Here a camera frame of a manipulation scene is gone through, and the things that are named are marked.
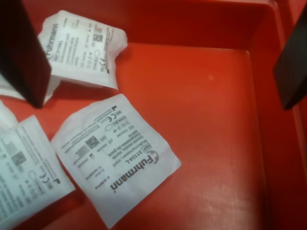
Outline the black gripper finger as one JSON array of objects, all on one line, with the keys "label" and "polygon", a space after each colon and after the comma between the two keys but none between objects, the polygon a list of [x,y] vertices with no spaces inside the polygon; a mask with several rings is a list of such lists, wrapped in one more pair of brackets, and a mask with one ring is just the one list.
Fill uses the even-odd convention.
[{"label": "black gripper finger", "polygon": [[283,109],[307,95],[307,10],[303,9],[273,69]]},{"label": "black gripper finger", "polygon": [[20,0],[0,2],[0,72],[33,107],[43,107],[51,66]]}]

